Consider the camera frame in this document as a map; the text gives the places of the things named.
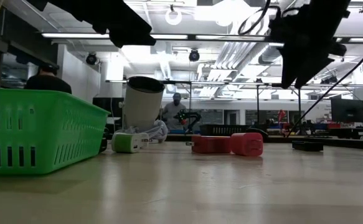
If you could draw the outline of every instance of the person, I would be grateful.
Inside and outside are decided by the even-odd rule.
[[[70,85],[56,77],[57,69],[45,65],[40,66],[37,75],[30,77],[24,87],[25,90],[55,90],[72,94]]]
[[[181,95],[180,93],[175,93],[173,95],[173,102],[168,103],[162,112],[163,121],[166,123],[168,130],[183,130],[182,124],[180,124],[179,120],[174,118],[175,115],[180,110],[187,109],[186,106],[181,104]]]

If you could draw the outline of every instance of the ceiling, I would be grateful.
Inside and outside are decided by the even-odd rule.
[[[216,19],[205,18],[205,20],[212,21],[202,21],[195,20],[198,15],[204,15],[205,7],[196,6],[196,1],[184,1],[186,2],[184,6],[174,6],[176,11],[180,11],[182,15],[181,22],[178,25],[170,25],[166,21],[166,12],[169,9],[168,5],[150,5],[144,3],[131,3],[130,7],[136,11],[141,18],[146,22],[150,23],[155,34],[232,34],[232,25],[220,26],[218,21],[213,21]],[[292,3],[295,6],[307,2],[305,0],[279,0],[278,2],[281,8],[285,8]],[[86,22],[77,21],[69,13],[48,4],[44,12],[40,12],[34,9],[26,0],[11,0],[5,1],[4,6],[11,12],[21,17],[32,26],[39,29],[41,32],[94,32],[91,25]],[[251,8],[249,10],[256,11],[258,8]],[[349,37],[363,37],[363,13],[359,13],[359,7],[352,7],[350,11],[352,12],[348,19],[344,19],[339,26],[336,35],[338,36],[349,36]],[[224,7],[221,11],[214,15],[217,20],[218,18],[226,19],[232,16],[235,12],[230,11]],[[170,18],[175,18],[174,12],[170,15]],[[94,51],[95,47],[97,49],[97,55],[103,60],[108,60],[111,58],[111,54],[118,52],[121,54],[125,61],[124,72],[125,75],[135,75],[135,74],[154,74],[155,71],[161,70],[163,66],[163,60],[158,60],[155,52],[155,47],[146,46],[125,46],[118,50],[114,48],[113,44],[109,40],[72,40],[66,42],[70,46],[76,49],[76,55],[84,57],[88,52]],[[189,72],[197,73],[199,64],[210,63],[213,64],[217,59],[220,58],[221,53],[225,50],[224,42],[191,42],[191,41],[158,41],[157,45],[165,45],[166,53],[171,54],[167,61],[172,71],[186,71],[186,78],[189,78]],[[242,45],[233,45],[233,52],[229,52],[229,59],[236,58],[237,50]],[[232,68],[236,69],[237,73],[241,73],[243,69],[247,70],[246,67],[255,68],[256,64],[251,65],[251,61],[247,60],[249,57],[254,57],[255,50],[258,50],[259,46],[252,44],[250,50],[246,51],[243,55],[243,60],[239,63],[238,67]],[[200,61],[189,62],[188,55],[191,49],[198,49],[200,53]],[[341,58],[338,58],[335,62],[330,64],[326,69],[320,72],[326,73],[328,70],[337,70],[339,76],[344,75],[349,69],[351,69],[356,61],[363,56],[363,44],[361,45],[347,45],[347,54],[343,62]],[[276,62],[274,65],[260,65],[260,72],[250,76],[250,79],[244,79],[242,82],[251,82],[257,76],[262,77],[262,73],[265,72],[266,78],[275,78],[280,82],[280,77],[282,73],[281,61]]]

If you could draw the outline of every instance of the white cylinder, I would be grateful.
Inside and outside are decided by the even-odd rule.
[[[137,127],[146,131],[153,127],[162,102],[164,85],[148,77],[127,79],[125,107],[126,128]]]

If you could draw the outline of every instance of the dark robot part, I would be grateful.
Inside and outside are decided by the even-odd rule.
[[[150,36],[152,27],[122,0],[27,0],[43,11],[51,3],[73,15],[78,21],[86,21],[95,32],[106,34],[119,48],[124,45],[154,45]]]
[[[182,123],[182,121],[187,119],[187,118],[195,118],[195,120],[191,124],[188,124],[187,130],[186,130],[186,134],[192,134],[192,128],[194,127],[194,125],[197,122],[200,121],[202,116],[199,113],[196,113],[196,112],[186,112],[185,110],[180,110],[174,116],[174,118],[178,119],[180,123]]]
[[[329,54],[344,56],[346,46],[337,43],[334,35],[342,19],[349,17],[350,1],[311,0],[296,15],[270,21],[269,40],[285,43],[279,48],[282,88],[287,89],[295,80],[295,87],[301,88],[334,61]]]

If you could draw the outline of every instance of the red plastic part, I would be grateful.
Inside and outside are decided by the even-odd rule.
[[[194,146],[192,151],[196,153],[230,153],[230,137],[192,136]]]
[[[261,156],[263,136],[259,133],[238,133],[231,135],[230,149],[240,156]]]

